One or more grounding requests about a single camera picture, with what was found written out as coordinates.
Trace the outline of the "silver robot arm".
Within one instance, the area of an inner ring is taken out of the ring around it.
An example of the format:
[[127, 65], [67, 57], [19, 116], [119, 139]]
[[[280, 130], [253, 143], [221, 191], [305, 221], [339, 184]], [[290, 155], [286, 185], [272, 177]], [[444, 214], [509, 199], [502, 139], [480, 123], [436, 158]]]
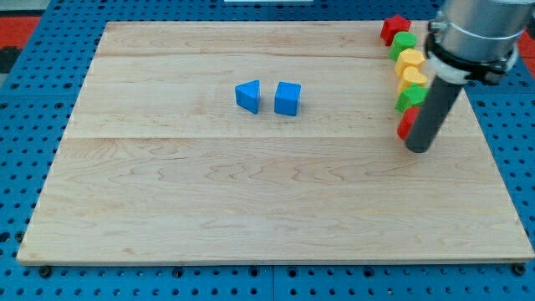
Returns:
[[533, 14], [534, 0], [447, 0], [428, 23], [426, 56], [447, 83], [497, 85]]

